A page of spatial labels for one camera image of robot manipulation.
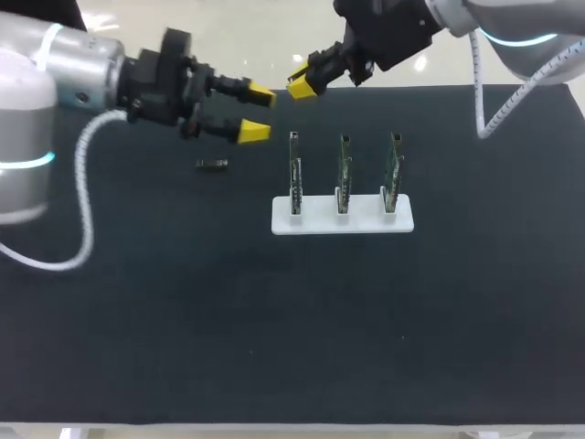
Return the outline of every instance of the gray robot arm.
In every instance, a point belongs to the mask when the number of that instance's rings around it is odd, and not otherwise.
[[[33,59],[55,80],[58,102],[69,107],[90,112],[125,108],[130,122],[181,123],[185,138],[207,133],[246,143],[264,140],[270,132],[267,125],[218,121],[203,113],[200,104],[212,91],[264,107],[273,104],[275,95],[247,78],[216,76],[191,56],[186,32],[167,29],[160,51],[143,49],[132,59],[115,39],[0,12],[0,48]]]
[[[430,46],[444,29],[462,37],[480,27],[500,59],[523,79],[585,37],[583,0],[335,0],[334,7],[346,19],[344,41],[311,54],[294,72],[288,87],[294,98],[322,94],[346,71],[360,85],[374,65],[391,69]],[[541,37],[546,37],[542,44],[533,44]],[[553,80],[572,79],[583,62],[576,59]]]

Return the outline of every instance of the white coiled cable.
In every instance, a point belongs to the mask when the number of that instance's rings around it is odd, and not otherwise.
[[[526,96],[540,85],[548,76],[555,73],[568,62],[585,52],[585,40],[575,43],[559,53],[555,58],[539,69],[532,78],[527,80],[517,91],[508,99],[504,106],[495,114],[489,124],[485,125],[484,118],[484,79],[482,71],[482,60],[479,50],[479,42],[475,32],[469,34],[472,44],[473,54],[473,84],[475,87],[475,120],[477,125],[477,135],[480,139],[487,139],[492,135],[507,116],[523,101]]]
[[[104,125],[113,121],[125,121],[127,113],[121,110],[104,112],[93,118],[81,132],[80,138],[75,147],[74,175],[75,188],[77,189],[78,202],[80,203],[81,218],[81,247],[79,252],[71,259],[65,262],[40,262],[27,258],[14,250],[9,249],[0,243],[0,252],[14,259],[39,270],[50,272],[66,272],[81,267],[91,256],[94,242],[93,218],[91,217],[90,193],[88,191],[87,177],[87,155],[88,148],[93,136]]]

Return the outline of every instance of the dark fabric mat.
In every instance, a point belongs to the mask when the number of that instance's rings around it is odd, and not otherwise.
[[[490,87],[488,112],[513,89]],[[585,423],[585,123],[566,87],[484,143],[467,87],[281,96],[270,117],[227,102],[216,111],[270,119],[273,140],[115,124],[90,152],[90,263],[0,259],[0,421]],[[58,118],[48,214],[1,232],[26,255],[78,249],[85,122]],[[415,231],[273,236],[291,130],[305,194],[332,193],[341,131],[354,192],[377,192],[401,131]],[[194,172],[202,156],[229,171]]]

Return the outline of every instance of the floor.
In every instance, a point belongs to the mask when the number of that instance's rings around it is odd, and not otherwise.
[[[289,73],[307,54],[329,47],[343,36],[344,21],[332,0],[79,0],[91,32],[120,39],[127,53],[158,48],[166,27],[193,34],[193,51],[199,60],[227,76],[247,76],[270,88],[282,89]],[[484,37],[485,80],[519,83],[495,55]],[[472,83],[472,57],[467,38],[447,33],[423,53],[388,73],[378,73],[367,86],[424,86]],[[347,86],[347,78],[336,86]],[[585,106],[585,76],[570,87]],[[58,438],[60,426],[17,426],[25,439]],[[190,433],[188,430],[119,428],[95,431],[91,439],[455,439],[457,434],[273,434]]]

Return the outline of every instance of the white plastic stand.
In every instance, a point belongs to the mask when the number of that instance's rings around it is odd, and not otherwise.
[[[384,209],[382,188],[376,195],[352,195],[346,214],[337,213],[335,195],[303,196],[300,215],[291,214],[291,197],[272,200],[272,233],[275,235],[325,235],[344,233],[408,233],[414,230],[410,199],[400,194],[396,213]]]

